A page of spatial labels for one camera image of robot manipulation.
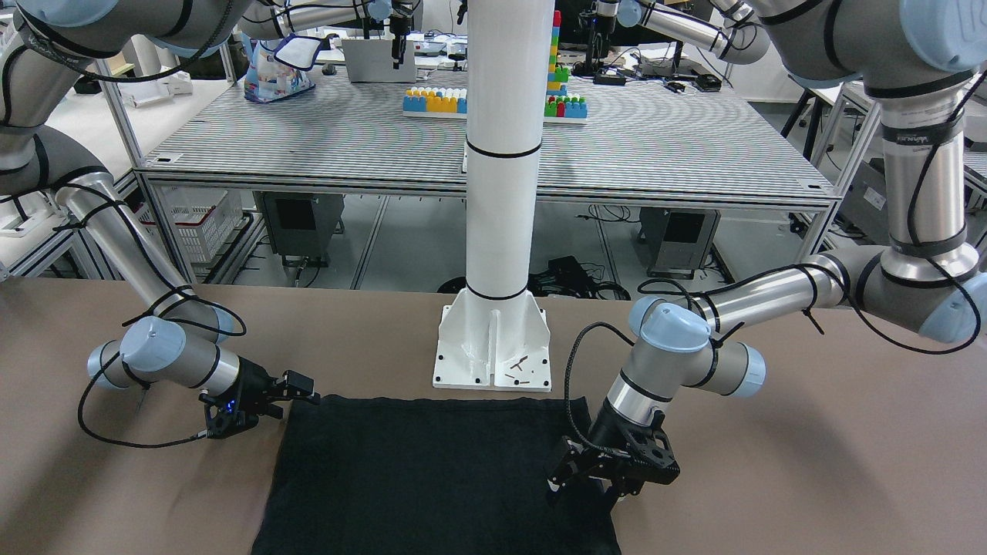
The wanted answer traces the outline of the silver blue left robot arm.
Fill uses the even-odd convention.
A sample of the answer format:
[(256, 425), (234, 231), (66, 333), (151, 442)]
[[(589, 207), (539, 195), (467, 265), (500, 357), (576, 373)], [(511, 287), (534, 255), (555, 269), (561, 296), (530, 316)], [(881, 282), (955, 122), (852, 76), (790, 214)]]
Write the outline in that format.
[(852, 309), (966, 348), (985, 324), (985, 274), (967, 241), (965, 105), (984, 78), (983, 1), (747, 1), (729, 22), (769, 39), (793, 78), (831, 87), (860, 80), (884, 148), (884, 231), (712, 291), (680, 285), (639, 298), (631, 351), (594, 422), (570, 421), (547, 475), (547, 501), (591, 479), (604, 505), (680, 474), (665, 414), (681, 388), (747, 397), (765, 382), (762, 355), (731, 335), (780, 316)]

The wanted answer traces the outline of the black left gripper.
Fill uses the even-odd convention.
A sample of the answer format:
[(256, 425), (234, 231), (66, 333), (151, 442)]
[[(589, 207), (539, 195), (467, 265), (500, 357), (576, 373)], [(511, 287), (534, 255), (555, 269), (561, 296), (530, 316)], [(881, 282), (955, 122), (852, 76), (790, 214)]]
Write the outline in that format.
[(663, 411), (656, 407), (645, 411), (644, 424), (638, 424), (606, 400), (588, 432), (578, 432), (576, 440), (558, 440), (547, 464), (547, 505), (554, 508), (565, 488), (577, 482), (595, 480), (595, 475), (609, 483), (603, 495), (607, 513), (612, 512), (624, 496), (637, 496), (644, 488), (648, 464), (627, 462), (632, 458), (624, 450), (621, 430), (630, 426), (662, 429)]

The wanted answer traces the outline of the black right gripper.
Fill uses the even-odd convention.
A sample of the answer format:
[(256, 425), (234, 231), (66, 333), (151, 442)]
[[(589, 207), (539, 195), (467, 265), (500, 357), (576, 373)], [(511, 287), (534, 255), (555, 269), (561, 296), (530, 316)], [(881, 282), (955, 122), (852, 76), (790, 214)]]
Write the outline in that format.
[(260, 417), (282, 419), (285, 409), (278, 406), (278, 398), (303, 401), (318, 406), (321, 396), (315, 390), (314, 380), (295, 370), (286, 370), (280, 378), (271, 377), (258, 363), (246, 358), (237, 359), (239, 373), (229, 394), (234, 425), (257, 425)]

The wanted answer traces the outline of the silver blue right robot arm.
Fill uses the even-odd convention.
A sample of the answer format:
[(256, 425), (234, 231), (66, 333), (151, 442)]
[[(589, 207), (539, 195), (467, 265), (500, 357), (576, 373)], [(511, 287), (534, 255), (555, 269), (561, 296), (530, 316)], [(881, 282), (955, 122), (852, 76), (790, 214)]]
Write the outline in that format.
[(200, 393), (209, 436), (281, 418), (282, 402), (318, 403), (310, 377), (272, 377), (226, 350), (244, 334), (236, 314), (195, 294), (114, 190), (95, 155), (47, 119), (96, 59), (144, 35), (184, 56), (222, 45), (253, 1), (15, 1), (2, 54), (2, 194), (49, 193), (69, 210), (147, 305), (119, 341), (96, 348), (92, 383), (110, 390), (173, 382)]

